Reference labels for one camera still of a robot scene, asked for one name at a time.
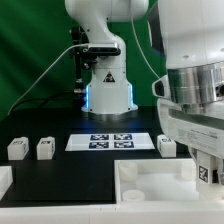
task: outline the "white cable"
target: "white cable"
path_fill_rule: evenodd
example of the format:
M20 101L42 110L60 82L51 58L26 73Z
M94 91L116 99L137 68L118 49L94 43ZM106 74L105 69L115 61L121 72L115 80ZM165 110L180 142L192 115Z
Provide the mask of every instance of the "white cable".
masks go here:
M13 107L21 100L23 99L36 85L37 83L55 66L55 64L57 64L57 62L72 48L76 48L76 47L84 47L84 46L88 46L88 44L78 44L78 45L73 45L69 48L67 48L49 67L48 69L30 86L30 88L22 95L20 96L11 106L11 108L8 111L8 115L9 116L11 114L11 111L13 109Z
M135 37L135 41L136 41L136 44L138 46L138 49L145 61L145 63L147 64L147 66L149 67L149 69L152 71L152 73L158 78L160 79L160 77L158 76L158 74L153 70L152 66L149 64L148 60L146 59L145 57L145 54L141 48L141 45L139 43L139 40L138 40L138 37L137 37L137 34L136 34L136 30L135 30L135 25L134 25L134 18L133 18L133 10L132 10L132 4L131 4L131 0L130 0L130 11L131 11L131 26L132 26L132 31L133 31L133 34L134 34L134 37Z

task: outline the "white block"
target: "white block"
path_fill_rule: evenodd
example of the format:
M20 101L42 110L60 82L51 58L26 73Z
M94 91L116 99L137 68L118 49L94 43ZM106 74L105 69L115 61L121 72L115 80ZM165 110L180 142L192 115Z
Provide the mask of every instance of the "white block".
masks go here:
M176 142L166 135L157 137L157 148L162 157L176 157Z
M11 166L0 166L0 200L12 184L12 168Z
M29 140L26 137L14 138L7 149L9 160L23 160L29 151Z
M55 152L55 139L53 137L41 138L37 145L37 159L52 159Z

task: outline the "black table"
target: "black table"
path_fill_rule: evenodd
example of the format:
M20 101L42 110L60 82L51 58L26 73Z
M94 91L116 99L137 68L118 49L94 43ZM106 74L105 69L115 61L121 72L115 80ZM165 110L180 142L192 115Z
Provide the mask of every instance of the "black table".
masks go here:
M0 165L13 168L13 184L0 207L113 204L114 160L159 159L157 149L136 151L65 152L71 134L148 132L156 147L162 134L156 107L141 107L139 115L119 122L85 120L77 109L24 109L0 122ZM53 160L38 161L40 138L55 137ZM16 137L28 137L30 149L22 161L8 161L7 146ZM178 145L178 158L188 158Z

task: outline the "green background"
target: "green background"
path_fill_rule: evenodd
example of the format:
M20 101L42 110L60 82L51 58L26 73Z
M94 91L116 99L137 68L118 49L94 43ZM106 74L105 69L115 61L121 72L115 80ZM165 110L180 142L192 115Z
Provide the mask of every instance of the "green background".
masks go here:
M69 30L76 23L68 16L64 0L1 0L0 7L0 120L46 68L72 45ZM136 32L154 70L165 74L165 61L150 49L146 17L135 22ZM127 45L127 78L139 106L155 105L151 84L156 77L136 46L130 23L111 23L112 32ZM48 73L26 99L74 89L74 62L68 55ZM90 73L84 73L87 83Z

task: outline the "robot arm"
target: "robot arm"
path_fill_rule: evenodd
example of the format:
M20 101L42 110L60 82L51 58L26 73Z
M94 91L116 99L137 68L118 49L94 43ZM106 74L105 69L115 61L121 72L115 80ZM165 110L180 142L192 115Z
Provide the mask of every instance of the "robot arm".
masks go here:
M156 86L166 90L158 100L161 126L189 146L198 190L222 198L224 2L159 0L158 6L168 73L153 85L156 95Z
M133 18L141 18L148 4L148 0L65 0L68 14L88 36L89 47L83 50L98 56L87 86L84 116L120 120L136 114L132 86L126 78L126 46L109 31L107 22L130 21L131 8Z

